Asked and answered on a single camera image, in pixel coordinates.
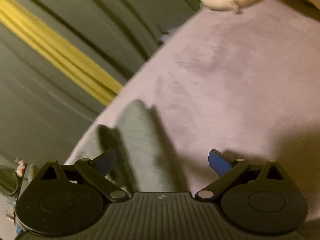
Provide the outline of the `grey sweatpants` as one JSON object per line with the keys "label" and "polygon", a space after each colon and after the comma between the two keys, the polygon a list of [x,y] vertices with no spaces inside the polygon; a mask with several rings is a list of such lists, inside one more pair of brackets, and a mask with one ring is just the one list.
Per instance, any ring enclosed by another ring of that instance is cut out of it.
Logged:
{"label": "grey sweatpants", "polygon": [[108,148],[116,150],[117,161],[106,178],[128,193],[189,191],[179,157],[157,111],[148,108],[142,100],[126,105],[114,127],[94,123],[66,163],[94,159]]}

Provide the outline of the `grey chair cushion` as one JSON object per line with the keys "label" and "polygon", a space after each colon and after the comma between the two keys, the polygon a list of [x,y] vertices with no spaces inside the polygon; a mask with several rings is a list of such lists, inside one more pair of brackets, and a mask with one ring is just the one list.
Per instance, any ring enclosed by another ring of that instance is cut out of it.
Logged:
{"label": "grey chair cushion", "polygon": [[39,168],[35,164],[30,164],[27,166],[26,173],[27,173],[27,182],[30,184],[32,180],[36,177]]}

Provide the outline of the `small pink figurine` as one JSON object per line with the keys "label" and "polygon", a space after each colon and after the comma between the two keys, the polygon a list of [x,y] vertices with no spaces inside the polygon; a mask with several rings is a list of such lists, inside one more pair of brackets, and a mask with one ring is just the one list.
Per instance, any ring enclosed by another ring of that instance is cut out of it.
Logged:
{"label": "small pink figurine", "polygon": [[25,174],[25,170],[27,168],[26,163],[23,160],[18,158],[15,159],[15,163],[17,164],[17,167],[16,167],[17,176],[20,178],[23,178]]}

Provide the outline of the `grey curtain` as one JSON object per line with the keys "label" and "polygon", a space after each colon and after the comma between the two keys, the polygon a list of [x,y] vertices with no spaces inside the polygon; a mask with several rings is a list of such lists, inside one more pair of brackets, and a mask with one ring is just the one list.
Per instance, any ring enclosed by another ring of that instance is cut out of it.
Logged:
{"label": "grey curtain", "polygon": [[200,0],[1,0],[1,156],[64,162]]}

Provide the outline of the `round mirror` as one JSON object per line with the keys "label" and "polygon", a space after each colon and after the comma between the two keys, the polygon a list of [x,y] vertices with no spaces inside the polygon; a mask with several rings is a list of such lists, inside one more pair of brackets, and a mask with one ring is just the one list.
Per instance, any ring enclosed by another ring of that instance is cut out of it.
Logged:
{"label": "round mirror", "polygon": [[1,194],[4,196],[12,196],[16,193],[19,186],[19,179],[15,169],[12,167],[1,165],[0,167],[0,187]]}

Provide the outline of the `pink bed blanket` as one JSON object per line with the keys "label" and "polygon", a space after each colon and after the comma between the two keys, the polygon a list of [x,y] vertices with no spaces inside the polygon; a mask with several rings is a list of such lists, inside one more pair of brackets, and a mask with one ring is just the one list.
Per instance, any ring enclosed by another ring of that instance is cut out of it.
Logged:
{"label": "pink bed blanket", "polygon": [[242,14],[201,10],[95,120],[114,127],[133,100],[155,108],[189,190],[217,175],[208,153],[281,163],[308,200],[319,239],[319,10],[262,0]]}

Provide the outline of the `yellow curtain strip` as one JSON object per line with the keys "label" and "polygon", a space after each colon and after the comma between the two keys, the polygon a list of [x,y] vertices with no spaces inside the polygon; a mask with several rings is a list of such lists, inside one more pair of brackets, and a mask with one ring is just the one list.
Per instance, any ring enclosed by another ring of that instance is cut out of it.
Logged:
{"label": "yellow curtain strip", "polygon": [[109,105],[122,90],[107,71],[16,0],[1,0],[1,22],[103,105]]}

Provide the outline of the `purple box beside bed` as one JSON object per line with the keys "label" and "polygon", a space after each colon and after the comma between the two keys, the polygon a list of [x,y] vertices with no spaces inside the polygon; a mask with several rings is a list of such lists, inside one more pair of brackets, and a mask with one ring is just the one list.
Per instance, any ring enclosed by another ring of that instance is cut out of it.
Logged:
{"label": "purple box beside bed", "polygon": [[172,35],[174,35],[174,33],[176,32],[175,29],[171,29],[168,31],[165,31],[159,38],[159,43],[161,44],[165,44],[168,42],[168,40],[172,37]]}

